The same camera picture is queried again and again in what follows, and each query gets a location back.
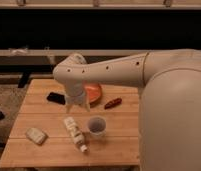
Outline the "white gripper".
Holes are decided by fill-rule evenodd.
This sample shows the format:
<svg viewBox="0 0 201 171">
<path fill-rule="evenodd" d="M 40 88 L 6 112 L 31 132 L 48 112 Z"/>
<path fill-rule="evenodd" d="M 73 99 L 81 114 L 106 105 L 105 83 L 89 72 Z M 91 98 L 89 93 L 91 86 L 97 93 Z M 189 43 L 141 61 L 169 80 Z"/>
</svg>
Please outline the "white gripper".
<svg viewBox="0 0 201 171">
<path fill-rule="evenodd" d="M 87 112 L 90 112 L 90 104 L 86 103 L 86 91 L 82 83 L 69 83 L 64 85 L 66 112 L 69 113 L 73 105 L 84 105 Z"/>
</svg>

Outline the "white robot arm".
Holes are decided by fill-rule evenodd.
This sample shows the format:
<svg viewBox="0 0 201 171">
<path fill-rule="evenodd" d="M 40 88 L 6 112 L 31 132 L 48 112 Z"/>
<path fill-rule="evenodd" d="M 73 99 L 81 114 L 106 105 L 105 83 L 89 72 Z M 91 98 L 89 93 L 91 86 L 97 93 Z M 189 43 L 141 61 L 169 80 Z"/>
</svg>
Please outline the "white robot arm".
<svg viewBox="0 0 201 171">
<path fill-rule="evenodd" d="M 56 65 L 68 108 L 88 105 L 83 85 L 138 88 L 141 171 L 201 171 L 201 51 L 146 52 L 89 64 L 74 53 Z"/>
</svg>

